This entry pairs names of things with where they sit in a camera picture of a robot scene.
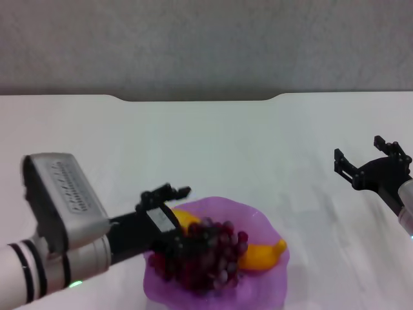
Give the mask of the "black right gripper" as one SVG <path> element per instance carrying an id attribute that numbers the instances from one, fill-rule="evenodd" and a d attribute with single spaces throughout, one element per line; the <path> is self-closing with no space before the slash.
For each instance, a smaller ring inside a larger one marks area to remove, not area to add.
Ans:
<path id="1" fill-rule="evenodd" d="M 334 171 L 351 183 L 353 189 L 375 192 L 394 214 L 399 214 L 404 204 L 398 191 L 404 183 L 412 180 L 409 174 L 413 159 L 397 141 L 390 143 L 381 136 L 375 136 L 374 146 L 386 157 L 372 160 L 360 168 L 353 166 L 339 149 L 335 149 Z"/>

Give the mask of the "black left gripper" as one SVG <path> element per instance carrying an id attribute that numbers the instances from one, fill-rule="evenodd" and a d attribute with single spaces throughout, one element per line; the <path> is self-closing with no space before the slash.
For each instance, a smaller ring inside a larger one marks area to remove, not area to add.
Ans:
<path id="1" fill-rule="evenodd" d="M 152 191 L 144 191 L 135 206 L 135 212 L 110 219 L 107 239 L 111 264 L 153 251 L 167 258 L 186 258 L 194 250 L 193 241 L 181 236 L 181 226 L 165 202 L 182 200 L 189 196 L 189 186 L 178 189 L 166 183 Z"/>

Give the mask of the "dark red grape bunch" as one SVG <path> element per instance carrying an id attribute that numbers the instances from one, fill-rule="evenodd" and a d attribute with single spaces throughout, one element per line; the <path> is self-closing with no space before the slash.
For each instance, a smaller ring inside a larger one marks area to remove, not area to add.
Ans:
<path id="1" fill-rule="evenodd" d="M 248 234 L 235 231 L 230 221 L 203 218 L 183 229 L 182 253 L 154 252 L 149 266 L 166 282 L 176 281 L 192 293 L 233 288 L 240 278 L 241 257 L 248 249 Z"/>

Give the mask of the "yellow banana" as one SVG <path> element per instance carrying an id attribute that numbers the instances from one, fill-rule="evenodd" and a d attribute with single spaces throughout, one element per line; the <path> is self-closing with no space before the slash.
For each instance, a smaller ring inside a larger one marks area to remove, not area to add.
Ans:
<path id="1" fill-rule="evenodd" d="M 201 219 L 188 211 L 172 209 L 179 224 L 184 230 L 188 230 L 191 223 L 201 223 Z M 249 244 L 246 253 L 239 259 L 239 268 L 246 271 L 266 271 L 277 265 L 281 255 L 287 250 L 287 243 L 280 239 L 274 245 Z"/>

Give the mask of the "purple wavy plastic plate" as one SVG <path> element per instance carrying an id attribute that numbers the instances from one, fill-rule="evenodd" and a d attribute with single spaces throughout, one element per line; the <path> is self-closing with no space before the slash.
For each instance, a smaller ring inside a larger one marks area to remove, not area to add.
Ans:
<path id="1" fill-rule="evenodd" d="M 230 220 L 237 229 L 248 233 L 253 244 L 274 245 L 282 239 L 261 211 L 227 198 L 208 197 L 177 208 L 200 218 Z M 274 268 L 262 273 L 246 272 L 237 287 L 204 296 L 183 290 L 175 281 L 163 281 L 149 266 L 149 256 L 150 253 L 144 255 L 143 290 L 149 300 L 163 304 L 167 310 L 280 310 L 285 302 L 288 250 Z"/>

